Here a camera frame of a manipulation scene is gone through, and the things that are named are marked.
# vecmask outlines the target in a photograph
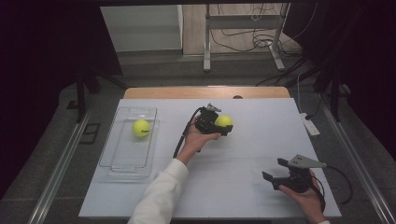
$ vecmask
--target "yellow tennis ball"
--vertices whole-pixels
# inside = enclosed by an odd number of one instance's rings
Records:
[[[227,127],[227,125],[233,125],[233,119],[227,115],[219,115],[215,121],[216,126]]]
[[[132,132],[137,137],[144,137],[149,134],[149,123],[145,119],[138,119],[132,125]]]

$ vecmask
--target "white long-sleeved shirt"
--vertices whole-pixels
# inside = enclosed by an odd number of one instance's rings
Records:
[[[159,172],[148,185],[128,224],[169,224],[188,175],[186,165],[172,159],[168,167]]]

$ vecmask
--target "white wall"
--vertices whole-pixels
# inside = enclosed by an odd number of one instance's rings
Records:
[[[116,52],[181,49],[177,6],[101,7]]]

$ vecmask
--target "gray floor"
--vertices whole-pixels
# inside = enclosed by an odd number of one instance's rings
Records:
[[[291,66],[293,61],[295,59],[285,59],[285,64]],[[202,57],[183,57],[175,53],[140,56],[124,53],[120,55],[120,63],[124,73],[124,76],[120,79],[137,87],[254,86],[268,77],[279,75],[268,54],[214,55],[210,73],[203,72]],[[296,77],[298,72],[296,71],[288,78]],[[312,90],[312,83],[315,78],[311,77],[300,84],[301,109],[308,114],[314,113],[319,104],[318,97]],[[57,191],[44,223],[126,223],[125,220],[90,220],[78,217],[79,208],[84,200],[94,167],[106,141],[106,135],[118,100],[123,95],[123,90],[113,83],[102,78],[98,79],[102,86],[101,92],[98,94],[87,93],[88,102],[92,105],[92,114],[88,123],[100,123],[98,135],[91,144],[87,144],[87,142],[93,140],[93,135],[83,134],[81,136],[80,144],[70,161],[63,182]],[[274,81],[275,79],[262,85],[272,85]],[[289,88],[289,91],[298,102],[297,87]],[[7,195],[0,202],[0,223],[26,223],[32,215],[53,167],[76,128],[77,111],[66,109],[69,102],[75,101],[76,97],[75,86],[63,90],[60,96],[60,105],[48,129],[36,146],[32,157],[23,167]],[[396,211],[396,178],[394,175],[396,174],[396,162],[355,116],[347,105],[346,98],[340,99],[340,118],[372,178],[387,198],[390,209]],[[332,223],[381,223],[323,110],[320,109],[312,120],[321,132],[319,137],[311,138],[319,159],[343,170],[351,180],[355,191],[354,198],[350,203],[340,204],[343,217],[332,219]],[[325,170],[325,173],[330,181],[336,201],[343,201],[348,195],[345,180],[331,170]],[[194,221],[174,222],[195,223]],[[265,222],[250,220],[228,221],[227,223]],[[272,223],[304,223],[304,220],[272,220]]]

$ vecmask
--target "white power adapter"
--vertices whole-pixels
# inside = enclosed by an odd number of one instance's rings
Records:
[[[311,119],[305,119],[306,113],[301,113],[300,114],[301,120],[303,121],[303,124],[306,128],[306,131],[308,132],[309,136],[317,136],[320,135],[319,130],[315,126],[315,124],[312,122]]]

